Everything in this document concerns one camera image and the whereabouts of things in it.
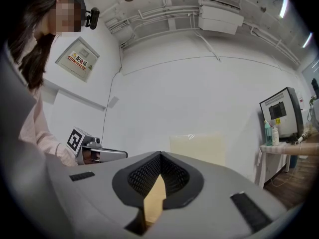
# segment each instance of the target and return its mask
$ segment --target black rubber strip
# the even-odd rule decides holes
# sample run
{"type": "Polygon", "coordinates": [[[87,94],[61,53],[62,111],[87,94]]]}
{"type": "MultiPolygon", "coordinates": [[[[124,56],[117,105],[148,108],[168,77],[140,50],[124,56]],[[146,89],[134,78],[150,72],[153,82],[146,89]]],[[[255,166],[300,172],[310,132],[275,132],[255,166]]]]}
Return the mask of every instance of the black rubber strip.
{"type": "Polygon", "coordinates": [[[244,192],[234,194],[230,198],[254,233],[272,222],[244,192]]]}
{"type": "Polygon", "coordinates": [[[72,181],[79,181],[79,180],[83,180],[83,179],[92,177],[94,175],[95,174],[93,172],[85,172],[85,173],[78,173],[78,174],[70,175],[70,178],[72,181]]]}

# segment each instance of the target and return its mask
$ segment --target wooden floor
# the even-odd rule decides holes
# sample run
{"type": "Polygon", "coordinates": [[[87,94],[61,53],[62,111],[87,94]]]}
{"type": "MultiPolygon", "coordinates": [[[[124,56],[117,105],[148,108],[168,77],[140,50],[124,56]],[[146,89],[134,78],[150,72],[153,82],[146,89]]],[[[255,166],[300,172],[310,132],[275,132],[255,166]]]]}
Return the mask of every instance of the wooden floor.
{"type": "Polygon", "coordinates": [[[273,179],[273,182],[265,185],[264,189],[268,190],[290,209],[305,200],[317,176],[318,165],[319,156],[308,156],[307,159],[298,158],[297,165],[294,169],[290,168],[288,173],[282,171],[273,179]]]}

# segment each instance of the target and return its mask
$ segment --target pink sweater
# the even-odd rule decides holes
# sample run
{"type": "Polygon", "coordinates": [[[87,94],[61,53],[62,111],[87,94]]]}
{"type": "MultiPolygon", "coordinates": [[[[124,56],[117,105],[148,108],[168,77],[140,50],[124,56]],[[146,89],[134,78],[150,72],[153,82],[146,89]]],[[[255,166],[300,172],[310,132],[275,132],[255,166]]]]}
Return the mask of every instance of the pink sweater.
{"type": "MultiPolygon", "coordinates": [[[[22,58],[28,54],[36,44],[37,42],[33,37],[26,45],[18,65],[13,62],[13,58],[8,48],[6,48],[6,53],[17,71],[22,58]]],[[[36,104],[22,126],[19,139],[36,145],[42,152],[57,155],[64,165],[77,165],[74,154],[66,146],[58,142],[48,129],[43,112],[40,90],[32,91],[31,94],[36,99],[36,104]]]]}

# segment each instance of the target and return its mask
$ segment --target air conditioner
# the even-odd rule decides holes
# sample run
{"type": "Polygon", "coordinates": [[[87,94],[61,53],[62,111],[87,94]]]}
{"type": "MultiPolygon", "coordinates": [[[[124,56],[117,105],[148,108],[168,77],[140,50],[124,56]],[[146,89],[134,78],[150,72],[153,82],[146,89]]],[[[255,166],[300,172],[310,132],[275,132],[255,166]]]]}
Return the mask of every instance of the air conditioner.
{"type": "Polygon", "coordinates": [[[198,0],[198,26],[203,30],[235,34],[244,17],[240,4],[232,0],[198,0]]]}

